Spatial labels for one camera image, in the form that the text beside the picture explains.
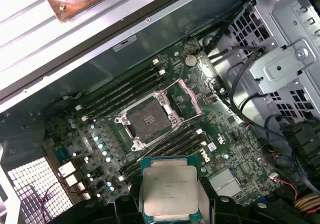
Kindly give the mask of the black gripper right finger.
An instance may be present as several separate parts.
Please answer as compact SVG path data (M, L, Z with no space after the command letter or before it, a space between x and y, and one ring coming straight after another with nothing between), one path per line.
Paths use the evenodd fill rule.
M206 177L199 179L199 211L206 224L307 224L305 217L272 202L247 206L219 196Z

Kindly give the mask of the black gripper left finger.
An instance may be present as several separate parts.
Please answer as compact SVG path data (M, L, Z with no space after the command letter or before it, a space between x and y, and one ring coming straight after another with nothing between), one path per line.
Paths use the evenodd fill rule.
M93 198L83 200L62 214L50 220L50 224L143 224L144 217L139 209L143 177L136 176L131 181L127 195L122 195L113 203L104 204Z

